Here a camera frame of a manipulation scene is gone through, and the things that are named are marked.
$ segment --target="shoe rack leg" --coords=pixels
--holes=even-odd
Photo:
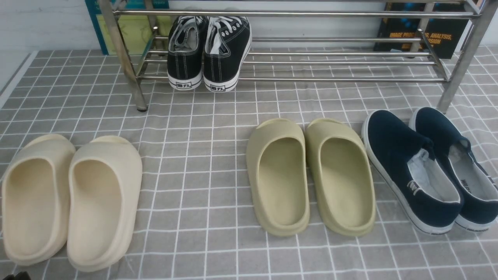
[[[152,3],[152,0],[143,0],[143,4],[145,5],[145,8],[147,10],[154,9],[154,4]],[[159,20],[157,19],[157,16],[148,15],[147,18],[149,20],[150,31],[154,32],[155,30],[157,30],[157,35],[160,35],[161,32],[159,29]],[[166,44],[165,41],[163,40],[156,40],[154,42],[154,45],[157,50],[166,49]]]
[[[486,0],[481,8],[481,16],[473,19],[473,26],[469,34],[469,39],[460,53],[457,64],[451,73],[450,80],[444,84],[443,95],[439,99],[437,109],[443,113],[448,111],[451,101],[455,96],[460,83],[477,51],[477,47],[488,29],[493,16],[498,7],[498,0]]]
[[[136,78],[135,69],[133,68],[133,64],[131,63],[128,55],[128,50],[126,49],[123,34],[121,34],[121,29],[118,25],[118,20],[114,16],[111,1],[98,1],[102,16],[104,17],[107,29],[109,30],[111,41],[113,42],[116,54],[121,62],[121,68],[123,69],[124,75],[126,76],[128,84],[131,88],[131,95],[135,100],[136,109],[140,112],[145,112],[147,111],[147,104],[145,103],[145,98],[143,97],[142,89],[140,88],[140,81]]]
[[[432,12],[433,10],[434,10],[434,3],[425,4],[424,12]],[[425,33],[425,29],[427,28],[428,23],[429,23],[429,18],[421,18],[418,23],[417,29],[420,29],[422,30],[423,33]],[[412,43],[410,51],[417,52],[419,48],[420,48],[420,42]]]

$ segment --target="khaki slide sandal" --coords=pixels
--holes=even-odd
[[[312,121],[305,134],[307,160],[323,222],[343,235],[370,232],[375,222],[375,193],[360,137],[332,119]]]
[[[118,136],[81,147],[69,168],[71,212],[67,254],[92,272],[116,263],[128,250],[142,179],[138,151]]]
[[[5,172],[3,245],[16,264],[44,261],[66,243],[68,169],[74,152],[64,136],[43,135],[28,143]]]
[[[261,226],[278,236],[303,231],[310,212],[302,129],[286,119],[260,124],[249,138],[246,161]]]

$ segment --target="canvas sneaker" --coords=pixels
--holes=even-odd
[[[463,196],[464,205],[455,222],[469,231],[486,231],[498,215],[498,190],[477,162],[470,141],[433,108],[416,110],[409,126],[434,142],[437,160]]]
[[[177,90],[192,90],[201,84],[202,53],[208,18],[179,16],[169,32],[168,79]]]
[[[431,139],[392,113],[371,113],[362,128],[370,161],[420,231],[447,233],[463,206],[460,192],[436,160]]]
[[[204,83],[210,91],[230,91],[237,85],[251,41],[251,27],[246,17],[209,19],[204,48]]]

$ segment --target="navy slip-on shoe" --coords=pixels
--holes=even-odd
[[[486,231],[498,215],[498,189],[477,163],[469,140],[433,108],[416,110],[409,126],[434,142],[438,162],[463,196],[464,206],[455,222],[469,231]]]
[[[370,161],[420,231],[447,233],[462,209],[459,191],[435,160],[432,141],[392,113],[371,113],[362,138]]]

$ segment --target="white wall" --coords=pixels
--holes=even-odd
[[[371,2],[170,1],[172,8],[382,10]],[[254,36],[375,37],[378,18],[252,18]],[[1,0],[0,50],[98,49],[83,0]],[[498,44],[495,15],[483,44]]]

